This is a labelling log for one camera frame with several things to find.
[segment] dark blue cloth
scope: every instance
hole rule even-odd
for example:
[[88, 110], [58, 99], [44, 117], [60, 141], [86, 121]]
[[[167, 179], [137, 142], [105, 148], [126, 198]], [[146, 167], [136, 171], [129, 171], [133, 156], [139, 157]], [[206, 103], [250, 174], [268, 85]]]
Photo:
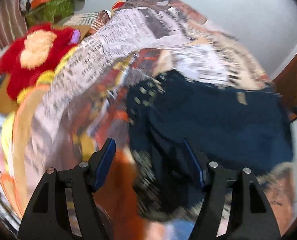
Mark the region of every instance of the dark blue cloth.
[[148, 152], [165, 210], [202, 199], [183, 158], [184, 138], [210, 161], [228, 169], [249, 167], [256, 175], [292, 160], [288, 116], [270, 88], [218, 88], [188, 82], [175, 70], [156, 80], [129, 89], [127, 112], [130, 148]]

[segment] red fuzzy fabric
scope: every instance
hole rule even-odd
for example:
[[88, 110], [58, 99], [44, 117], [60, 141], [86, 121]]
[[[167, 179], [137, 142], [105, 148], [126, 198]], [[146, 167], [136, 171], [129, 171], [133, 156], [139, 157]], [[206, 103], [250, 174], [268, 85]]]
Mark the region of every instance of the red fuzzy fabric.
[[[35, 69], [21, 68], [20, 56], [25, 49], [24, 41], [27, 34], [37, 30], [51, 31], [56, 34], [56, 39], [53, 42], [53, 47], [50, 49], [46, 61]], [[16, 99], [17, 95], [23, 88], [34, 86], [36, 80], [46, 70], [54, 70], [62, 57], [74, 46], [76, 43], [69, 44], [73, 36], [74, 29], [65, 28], [64, 30], [55, 30], [50, 23], [36, 25], [30, 28], [27, 34], [15, 40], [9, 49], [0, 59], [0, 73], [10, 73], [10, 83], [7, 87], [7, 94], [11, 99]]]

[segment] silver screw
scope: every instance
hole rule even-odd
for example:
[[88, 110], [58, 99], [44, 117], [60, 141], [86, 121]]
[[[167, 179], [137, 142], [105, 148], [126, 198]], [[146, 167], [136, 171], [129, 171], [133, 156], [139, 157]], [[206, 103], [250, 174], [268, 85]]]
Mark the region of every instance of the silver screw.
[[54, 171], [55, 171], [54, 168], [48, 168], [48, 169], [46, 170], [46, 172], [47, 172], [48, 174], [52, 174]]
[[251, 173], [250, 168], [247, 168], [247, 167], [245, 167], [245, 168], [243, 169], [243, 171], [244, 171], [246, 174], [250, 174], [250, 173]]
[[80, 162], [80, 164], [79, 164], [79, 166], [81, 167], [81, 168], [85, 168], [85, 167], [87, 167], [87, 165], [88, 165], [88, 162]]
[[210, 162], [210, 166], [212, 168], [217, 168], [218, 167], [218, 163], [217, 162]]

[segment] curtain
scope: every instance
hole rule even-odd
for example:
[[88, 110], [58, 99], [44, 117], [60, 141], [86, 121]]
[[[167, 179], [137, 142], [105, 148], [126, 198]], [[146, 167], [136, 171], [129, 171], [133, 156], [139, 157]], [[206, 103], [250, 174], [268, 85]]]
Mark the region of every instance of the curtain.
[[18, 0], [0, 0], [0, 52], [26, 32], [27, 26], [19, 11]]

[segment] red plush toy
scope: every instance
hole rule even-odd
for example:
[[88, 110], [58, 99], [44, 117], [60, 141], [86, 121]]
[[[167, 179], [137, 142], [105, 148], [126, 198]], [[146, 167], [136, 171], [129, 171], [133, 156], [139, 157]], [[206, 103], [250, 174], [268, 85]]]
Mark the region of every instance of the red plush toy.
[[7, 94], [16, 99], [23, 88], [34, 86], [46, 70], [54, 70], [76, 43], [70, 43], [74, 29], [55, 30], [50, 23], [33, 26], [15, 40], [0, 59], [0, 73], [10, 73]]

